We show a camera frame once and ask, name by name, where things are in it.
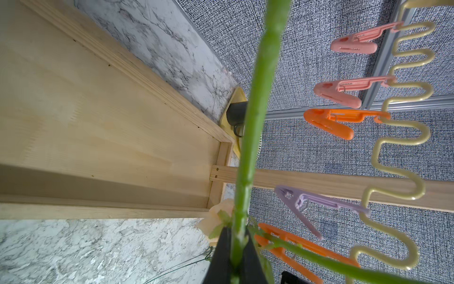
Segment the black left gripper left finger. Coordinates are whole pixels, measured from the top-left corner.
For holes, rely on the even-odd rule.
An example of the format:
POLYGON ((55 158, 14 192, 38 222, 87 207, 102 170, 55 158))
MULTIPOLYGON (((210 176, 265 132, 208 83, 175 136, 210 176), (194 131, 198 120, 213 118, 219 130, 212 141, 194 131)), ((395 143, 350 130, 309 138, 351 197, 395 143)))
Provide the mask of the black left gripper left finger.
POLYGON ((232 272, 230 252, 231 229, 224 227, 203 284, 230 284, 232 272))

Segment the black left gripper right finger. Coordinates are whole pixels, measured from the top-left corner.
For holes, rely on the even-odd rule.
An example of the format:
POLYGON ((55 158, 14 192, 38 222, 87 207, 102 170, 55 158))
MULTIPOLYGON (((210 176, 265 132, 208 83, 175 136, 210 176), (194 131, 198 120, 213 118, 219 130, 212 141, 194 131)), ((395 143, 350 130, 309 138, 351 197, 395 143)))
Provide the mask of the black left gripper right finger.
POLYGON ((246 236, 248 237, 248 243, 243 250, 242 256, 242 283, 267 284, 268 281, 248 230, 246 236))

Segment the white rose with stem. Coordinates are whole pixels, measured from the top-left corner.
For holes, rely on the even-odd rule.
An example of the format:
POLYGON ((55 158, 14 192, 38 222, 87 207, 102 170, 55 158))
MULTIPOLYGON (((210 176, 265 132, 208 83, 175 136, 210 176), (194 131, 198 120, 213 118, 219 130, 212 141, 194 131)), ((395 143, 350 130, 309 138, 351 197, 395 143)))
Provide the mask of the white rose with stem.
POLYGON ((268 99, 279 61, 281 38, 286 28, 290 1, 268 1, 265 31, 255 61, 254 75, 245 116, 240 166, 237 171, 234 210, 232 213, 231 284, 242 284, 242 256, 248 243, 248 211, 255 177, 259 139, 267 113, 268 99))

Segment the peach rose with stem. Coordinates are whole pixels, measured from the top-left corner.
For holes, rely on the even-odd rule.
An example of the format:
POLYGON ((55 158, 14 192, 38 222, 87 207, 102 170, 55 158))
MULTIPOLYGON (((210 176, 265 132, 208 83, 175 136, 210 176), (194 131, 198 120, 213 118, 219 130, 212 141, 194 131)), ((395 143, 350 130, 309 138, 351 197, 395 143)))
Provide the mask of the peach rose with stem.
POLYGON ((287 241, 279 239, 278 237, 274 237, 268 233, 265 233, 263 230, 253 228, 251 226, 249 226, 248 229, 251 233, 254 233, 255 235, 259 235, 271 241, 274 247, 285 248, 286 250, 291 251, 292 253, 305 260, 315 263, 332 272, 342 274, 346 278, 360 280, 369 284, 424 284, 424 282, 422 281, 406 279, 389 273, 362 269, 356 266, 345 264, 297 247, 293 244, 288 243, 287 241))

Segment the yellow plastic clip hanger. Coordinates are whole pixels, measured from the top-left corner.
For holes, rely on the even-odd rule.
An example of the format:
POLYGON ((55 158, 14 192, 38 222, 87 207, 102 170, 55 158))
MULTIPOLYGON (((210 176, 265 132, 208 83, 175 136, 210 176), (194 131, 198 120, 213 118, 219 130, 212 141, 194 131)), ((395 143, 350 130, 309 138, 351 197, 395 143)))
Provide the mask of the yellow plastic clip hanger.
MULTIPOLYGON (((427 36, 427 35, 431 34, 432 32, 434 32, 435 28, 436 28, 435 23, 433 23, 431 21, 418 22, 415 24, 409 24, 407 26, 404 26, 402 24, 397 26, 397 28, 396 28, 397 31, 412 30, 413 32, 411 34, 408 34, 408 35, 405 35, 403 37, 396 39, 393 43, 393 46, 391 49, 391 54, 397 58, 408 58, 410 56, 418 56, 418 57, 420 57, 420 60, 393 65, 392 67, 390 67, 389 75, 394 75, 396 73, 396 71, 398 71, 399 69, 409 69, 409 68, 413 68, 413 67, 421 67, 421 66, 429 64, 430 62, 432 62, 434 60, 435 52, 431 49, 414 49, 414 50, 400 51, 399 45, 403 41, 419 39, 424 36, 427 36)), ((427 82, 421 82, 421 81, 397 82, 396 80, 391 80, 390 82, 388 82, 388 85, 393 88, 420 88, 424 92, 421 93, 420 95, 413 96, 413 97, 388 98, 383 102, 382 107, 381 107, 382 111, 384 111, 384 112, 386 112, 388 110, 390 104, 392 104, 394 102, 421 102, 421 101, 424 101, 424 100, 430 98, 434 93, 433 86, 427 82)), ((384 144, 416 146, 416 145, 420 145, 420 144, 427 142, 428 139, 430 138, 429 128, 426 125, 424 125, 418 121, 392 120, 392 119, 388 119, 385 117, 381 117, 380 120, 386 125, 399 127, 399 128, 403 128, 403 127, 412 128, 412 129, 419 130, 421 132, 421 135, 418 136, 417 138, 391 138, 391 137, 379 138, 374 145, 374 148, 372 151, 372 156, 371 156, 371 163, 372 163, 373 167, 375 167, 376 169, 378 169, 382 172, 406 177, 414 183, 415 187, 414 187, 414 189, 412 189, 409 192, 398 192, 391 188, 383 188, 378 185, 368 186, 367 188, 365 188, 364 193, 362 195, 362 199, 361 199, 361 205, 364 208, 368 207, 368 205, 370 203, 370 198, 371 198, 372 194, 374 194, 374 193, 379 193, 379 194, 382 194, 385 196, 390 196, 393 198, 397 198, 400 200, 407 200, 407 201, 417 200, 417 199, 421 198, 422 196, 424 196, 426 193, 425 181, 419 175, 415 174, 414 172, 405 170, 405 169, 384 166, 379 163, 378 158, 379 158, 381 148, 384 144)), ((410 270, 418 264, 418 261, 419 261, 418 248, 417 248, 415 242, 413 240, 411 240, 408 236, 406 236, 404 233, 402 233, 394 228, 385 226, 383 224, 380 224, 379 222, 372 221, 372 219, 370 219, 370 217, 368 217, 364 213, 361 213, 359 215, 359 217, 362 220, 362 222, 364 224, 366 224, 367 226, 401 241, 406 246, 406 248, 408 250, 408 255, 405 259, 399 260, 399 259, 387 256, 384 253, 381 253, 370 247, 355 246, 350 251, 350 256, 349 256, 350 259, 357 260, 360 254, 366 254, 387 265, 390 265, 396 269, 401 269, 401 270, 410 270)))

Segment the white patterned plate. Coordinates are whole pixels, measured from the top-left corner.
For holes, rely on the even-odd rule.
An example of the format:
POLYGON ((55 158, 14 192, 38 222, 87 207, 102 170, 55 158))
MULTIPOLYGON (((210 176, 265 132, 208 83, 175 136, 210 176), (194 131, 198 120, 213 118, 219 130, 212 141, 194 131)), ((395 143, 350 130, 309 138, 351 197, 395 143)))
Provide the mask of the white patterned plate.
POLYGON ((257 159, 260 157, 261 149, 262 149, 262 135, 260 136, 260 139, 259 139, 258 150, 257 150, 257 159))

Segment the black cup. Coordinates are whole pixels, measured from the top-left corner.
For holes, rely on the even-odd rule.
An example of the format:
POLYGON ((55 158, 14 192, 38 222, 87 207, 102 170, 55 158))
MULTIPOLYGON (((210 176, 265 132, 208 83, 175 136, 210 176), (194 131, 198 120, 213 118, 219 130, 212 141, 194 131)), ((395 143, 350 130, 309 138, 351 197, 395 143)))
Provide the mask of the black cup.
POLYGON ((248 102, 231 103, 227 109, 227 121, 233 127, 233 132, 237 137, 242 137, 241 128, 244 127, 245 116, 248 102))

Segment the orange upper clip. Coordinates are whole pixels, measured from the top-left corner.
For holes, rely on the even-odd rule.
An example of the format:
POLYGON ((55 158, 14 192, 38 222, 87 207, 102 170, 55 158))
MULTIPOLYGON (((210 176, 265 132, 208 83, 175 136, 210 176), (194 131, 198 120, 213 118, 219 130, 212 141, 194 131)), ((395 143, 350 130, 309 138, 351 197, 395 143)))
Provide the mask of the orange upper clip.
POLYGON ((361 123, 367 117, 373 117, 376 123, 382 123, 381 117, 390 119, 389 112, 343 109, 309 109, 303 114, 309 124, 344 140, 352 140, 354 131, 344 123, 361 123))

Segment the yellow tray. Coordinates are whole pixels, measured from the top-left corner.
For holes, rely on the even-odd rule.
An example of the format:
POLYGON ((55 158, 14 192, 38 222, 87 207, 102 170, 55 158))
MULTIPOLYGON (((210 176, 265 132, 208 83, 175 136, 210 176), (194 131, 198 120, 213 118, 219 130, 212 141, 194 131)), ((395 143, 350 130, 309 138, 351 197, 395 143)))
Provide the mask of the yellow tray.
POLYGON ((222 114, 219 126, 234 139, 234 153, 237 158, 241 157, 241 143, 244 135, 244 121, 248 106, 244 90, 239 86, 229 100, 222 114))

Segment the pink clip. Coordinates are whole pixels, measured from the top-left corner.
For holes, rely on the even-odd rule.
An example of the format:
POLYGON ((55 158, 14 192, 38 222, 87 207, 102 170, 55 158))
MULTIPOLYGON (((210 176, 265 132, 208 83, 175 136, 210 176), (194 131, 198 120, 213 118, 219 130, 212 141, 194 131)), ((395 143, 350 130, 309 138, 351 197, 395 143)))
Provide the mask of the pink clip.
POLYGON ((378 46, 372 41, 381 37, 385 30, 397 33, 396 27, 403 23, 403 21, 397 21, 338 38, 331 42, 330 49, 341 53, 373 54, 378 46))
POLYGON ((396 80, 394 75, 321 82, 314 87, 313 91, 319 97, 357 110, 361 108, 362 100, 347 92, 368 90, 374 83, 388 87, 388 82, 392 80, 396 80))

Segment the wooden hanging rack frame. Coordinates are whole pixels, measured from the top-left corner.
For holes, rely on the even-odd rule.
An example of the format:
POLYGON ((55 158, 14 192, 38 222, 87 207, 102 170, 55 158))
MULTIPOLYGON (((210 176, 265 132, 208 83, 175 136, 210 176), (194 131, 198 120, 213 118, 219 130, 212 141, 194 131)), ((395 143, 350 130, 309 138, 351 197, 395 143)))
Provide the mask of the wooden hanging rack frame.
POLYGON ((200 218, 234 141, 61 1, 1 2, 1 218, 200 218))

